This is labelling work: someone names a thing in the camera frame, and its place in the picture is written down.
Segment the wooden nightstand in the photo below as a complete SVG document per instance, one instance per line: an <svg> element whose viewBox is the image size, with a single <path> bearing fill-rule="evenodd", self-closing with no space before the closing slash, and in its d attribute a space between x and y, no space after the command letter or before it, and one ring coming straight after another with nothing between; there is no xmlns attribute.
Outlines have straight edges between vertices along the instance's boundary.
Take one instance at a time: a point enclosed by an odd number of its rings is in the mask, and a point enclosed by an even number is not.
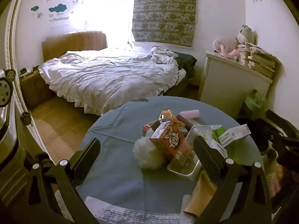
<svg viewBox="0 0 299 224"><path fill-rule="evenodd" d="M266 97L272 80L215 52L206 52L198 100L236 118L254 89Z"/></svg>
<svg viewBox="0 0 299 224"><path fill-rule="evenodd" d="M55 92L49 89L49 85L42 79L38 71L22 76L20 85L26 105L30 110L55 95Z"/></svg>

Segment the metal bolt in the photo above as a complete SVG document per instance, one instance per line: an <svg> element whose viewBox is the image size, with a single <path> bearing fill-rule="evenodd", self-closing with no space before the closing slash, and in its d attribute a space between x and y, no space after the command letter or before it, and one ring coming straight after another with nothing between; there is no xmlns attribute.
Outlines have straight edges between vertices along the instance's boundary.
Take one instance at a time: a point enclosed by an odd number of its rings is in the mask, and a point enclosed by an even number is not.
<svg viewBox="0 0 299 224"><path fill-rule="evenodd" d="M34 164L34 165L32 166L33 169L37 169L38 167L39 167L39 164L38 164L38 163L36 163L36 164Z"/></svg>
<svg viewBox="0 0 299 224"><path fill-rule="evenodd" d="M227 158L225 161L227 164L234 164L234 160L232 160L231 158Z"/></svg>
<svg viewBox="0 0 299 224"><path fill-rule="evenodd" d="M260 168L261 167L261 164L259 162L255 162L255 166Z"/></svg>
<svg viewBox="0 0 299 224"><path fill-rule="evenodd" d="M59 163L61 166L65 166L68 164L68 160L61 160Z"/></svg>

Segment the floral blind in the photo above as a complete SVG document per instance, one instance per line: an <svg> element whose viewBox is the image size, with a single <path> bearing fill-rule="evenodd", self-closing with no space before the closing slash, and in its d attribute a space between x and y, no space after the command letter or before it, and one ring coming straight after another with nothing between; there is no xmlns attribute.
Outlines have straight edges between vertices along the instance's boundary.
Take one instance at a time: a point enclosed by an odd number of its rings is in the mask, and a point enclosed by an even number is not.
<svg viewBox="0 0 299 224"><path fill-rule="evenodd" d="M191 47L195 11L196 0L135 0L134 39Z"/></svg>

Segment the white fluffy toy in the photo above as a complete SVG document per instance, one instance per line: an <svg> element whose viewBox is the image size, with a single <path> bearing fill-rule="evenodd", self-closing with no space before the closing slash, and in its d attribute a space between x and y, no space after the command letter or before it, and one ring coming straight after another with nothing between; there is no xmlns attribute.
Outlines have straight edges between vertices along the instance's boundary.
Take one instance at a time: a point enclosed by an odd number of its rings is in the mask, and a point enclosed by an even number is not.
<svg viewBox="0 0 299 224"><path fill-rule="evenodd" d="M134 157L138 160L139 167L142 169L156 170L165 163L163 154L149 140L153 133L153 130L149 129L146 136L138 139L133 147Z"/></svg>

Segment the blue tablecloth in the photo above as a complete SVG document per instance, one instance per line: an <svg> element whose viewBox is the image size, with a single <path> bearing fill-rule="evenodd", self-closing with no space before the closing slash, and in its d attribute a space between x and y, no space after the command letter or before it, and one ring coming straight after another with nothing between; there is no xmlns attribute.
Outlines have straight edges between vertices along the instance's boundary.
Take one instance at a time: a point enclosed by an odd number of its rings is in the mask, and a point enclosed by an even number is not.
<svg viewBox="0 0 299 224"><path fill-rule="evenodd" d="M141 170L132 148L142 136L142 126L156 120L162 109L175 114L198 109L202 125L223 125L228 129L239 124L222 111L205 103L179 97L153 97L148 102L129 102L109 111L88 130L80 148L97 138L101 153L84 183L77 188L83 200L87 196L115 206L151 213L180 213L185 194L191 194L196 182L184 180L166 169ZM237 154L244 164L260 162L262 157L251 137L239 143Z"/></svg>

